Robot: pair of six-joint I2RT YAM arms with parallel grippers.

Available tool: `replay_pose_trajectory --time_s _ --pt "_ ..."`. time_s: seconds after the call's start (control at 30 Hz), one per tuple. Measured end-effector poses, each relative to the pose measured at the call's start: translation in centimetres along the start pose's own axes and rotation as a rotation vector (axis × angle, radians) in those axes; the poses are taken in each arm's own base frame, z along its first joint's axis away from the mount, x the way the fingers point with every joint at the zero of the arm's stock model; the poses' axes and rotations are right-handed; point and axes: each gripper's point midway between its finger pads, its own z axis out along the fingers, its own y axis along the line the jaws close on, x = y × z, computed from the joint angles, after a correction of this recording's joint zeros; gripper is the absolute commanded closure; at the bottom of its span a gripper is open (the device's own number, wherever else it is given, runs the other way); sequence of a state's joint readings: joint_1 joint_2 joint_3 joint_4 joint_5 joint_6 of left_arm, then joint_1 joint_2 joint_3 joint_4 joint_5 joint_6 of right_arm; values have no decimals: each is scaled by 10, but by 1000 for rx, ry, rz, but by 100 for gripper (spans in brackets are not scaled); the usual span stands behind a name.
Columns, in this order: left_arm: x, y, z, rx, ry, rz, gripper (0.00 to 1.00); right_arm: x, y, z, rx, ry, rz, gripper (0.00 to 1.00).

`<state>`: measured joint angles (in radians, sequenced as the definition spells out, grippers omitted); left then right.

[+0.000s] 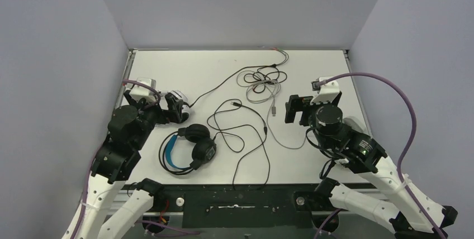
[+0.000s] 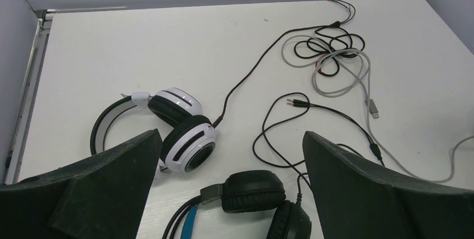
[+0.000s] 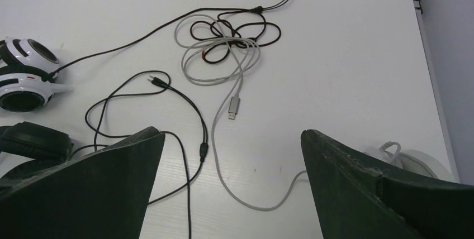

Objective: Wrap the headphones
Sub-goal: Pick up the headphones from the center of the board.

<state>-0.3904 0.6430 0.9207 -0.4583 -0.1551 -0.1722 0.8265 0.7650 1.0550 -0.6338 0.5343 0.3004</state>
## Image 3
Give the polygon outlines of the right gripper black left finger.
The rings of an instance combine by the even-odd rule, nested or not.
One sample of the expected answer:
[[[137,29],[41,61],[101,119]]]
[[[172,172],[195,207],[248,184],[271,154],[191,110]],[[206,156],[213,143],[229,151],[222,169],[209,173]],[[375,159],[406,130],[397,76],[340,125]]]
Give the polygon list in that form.
[[[65,162],[1,177],[2,238],[139,238],[165,134],[148,127]]]

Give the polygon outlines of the black headphones with blue band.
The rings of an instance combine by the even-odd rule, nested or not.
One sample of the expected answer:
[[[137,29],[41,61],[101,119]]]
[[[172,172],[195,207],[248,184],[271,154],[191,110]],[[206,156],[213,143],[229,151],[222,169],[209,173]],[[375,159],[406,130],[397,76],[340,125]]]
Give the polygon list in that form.
[[[1,151],[30,158],[17,165],[1,179],[20,180],[34,176],[42,170],[67,161],[72,154],[73,143],[68,134],[37,125],[21,122],[1,127]]]

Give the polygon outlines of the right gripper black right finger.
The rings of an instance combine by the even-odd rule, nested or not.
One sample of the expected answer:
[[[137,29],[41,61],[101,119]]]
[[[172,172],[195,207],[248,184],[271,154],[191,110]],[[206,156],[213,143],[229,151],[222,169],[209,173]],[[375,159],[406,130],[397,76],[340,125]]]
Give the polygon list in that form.
[[[397,168],[317,130],[300,139],[324,238],[473,237],[473,186]]]

